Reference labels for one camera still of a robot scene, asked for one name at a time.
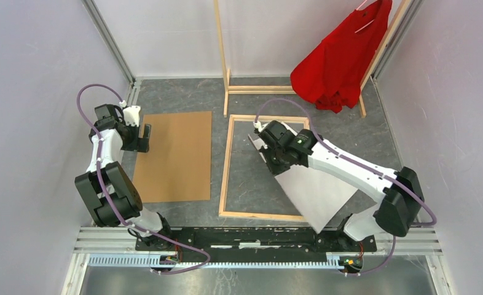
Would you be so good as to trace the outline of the brown backing board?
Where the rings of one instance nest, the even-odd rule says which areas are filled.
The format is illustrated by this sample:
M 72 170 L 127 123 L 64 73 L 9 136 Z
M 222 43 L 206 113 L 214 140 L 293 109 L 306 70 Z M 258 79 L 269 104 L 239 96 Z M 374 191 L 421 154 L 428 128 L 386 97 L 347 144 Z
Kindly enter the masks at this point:
M 143 203 L 193 202 L 211 197 L 212 112 L 148 114 L 149 151 L 133 172 Z

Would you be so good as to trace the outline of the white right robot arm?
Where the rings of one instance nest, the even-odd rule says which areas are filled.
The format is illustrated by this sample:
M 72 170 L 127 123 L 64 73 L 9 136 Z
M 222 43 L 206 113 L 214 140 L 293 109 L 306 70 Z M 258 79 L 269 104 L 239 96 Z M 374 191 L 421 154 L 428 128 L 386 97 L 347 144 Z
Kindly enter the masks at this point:
M 423 204 L 417 174 L 375 165 L 337 148 L 309 129 L 294 131 L 273 120 L 254 122 L 258 150 L 274 179 L 300 215 L 320 233 L 357 192 L 374 205 L 345 218 L 337 246 L 351 251 L 370 235 L 405 237 Z

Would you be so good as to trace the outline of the printed photo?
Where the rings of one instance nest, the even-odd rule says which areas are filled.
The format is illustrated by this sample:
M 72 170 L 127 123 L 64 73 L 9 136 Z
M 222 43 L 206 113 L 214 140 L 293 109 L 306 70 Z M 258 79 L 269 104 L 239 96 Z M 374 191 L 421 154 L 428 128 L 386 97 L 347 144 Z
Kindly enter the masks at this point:
M 306 222 L 315 232 L 321 232 L 357 192 L 357 188 L 309 164 L 308 156 L 313 154 L 318 140 L 311 130 L 306 130 L 307 166 L 293 165 L 288 171 L 273 177 Z M 259 137 L 251 142 L 257 151 L 264 144 Z M 265 162 L 264 156 L 258 153 Z

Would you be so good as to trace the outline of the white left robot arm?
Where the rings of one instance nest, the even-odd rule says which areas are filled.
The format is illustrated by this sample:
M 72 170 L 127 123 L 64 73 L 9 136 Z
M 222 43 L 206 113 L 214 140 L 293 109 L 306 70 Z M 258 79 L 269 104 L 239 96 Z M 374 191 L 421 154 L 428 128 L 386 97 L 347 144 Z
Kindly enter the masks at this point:
M 124 226 L 137 247 L 167 250 L 174 234 L 167 220 L 143 207 L 138 190 L 119 162 L 123 151 L 149 151 L 151 126 L 140 126 L 139 106 L 103 104 L 88 135 L 93 145 L 90 165 L 75 186 L 98 227 Z

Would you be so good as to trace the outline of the white wooden picture frame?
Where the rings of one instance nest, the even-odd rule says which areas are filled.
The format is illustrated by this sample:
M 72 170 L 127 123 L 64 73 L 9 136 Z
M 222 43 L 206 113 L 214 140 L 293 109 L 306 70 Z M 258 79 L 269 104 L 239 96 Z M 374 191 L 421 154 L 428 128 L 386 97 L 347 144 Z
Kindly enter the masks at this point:
M 231 114 L 229 116 L 229 124 L 227 128 L 226 149 L 224 157 L 224 167 L 222 171 L 221 192 L 219 197 L 219 217 L 223 218 L 246 218 L 246 219 L 261 219 L 269 221 L 292 221 L 292 222 L 304 222 L 305 219 L 299 215 L 291 214 L 269 214 L 269 213 L 250 213 L 244 211 L 227 211 L 226 201 L 228 193 L 228 180 L 230 170 L 230 157 L 232 152 L 232 140 L 234 135 L 234 125 L 236 122 L 254 122 L 256 115 L 242 115 Z M 304 128 L 310 128 L 310 121 L 306 117 L 294 117 L 294 116 L 259 116 L 258 119 L 261 122 L 270 122 L 273 120 L 279 120 L 285 123 L 302 124 Z

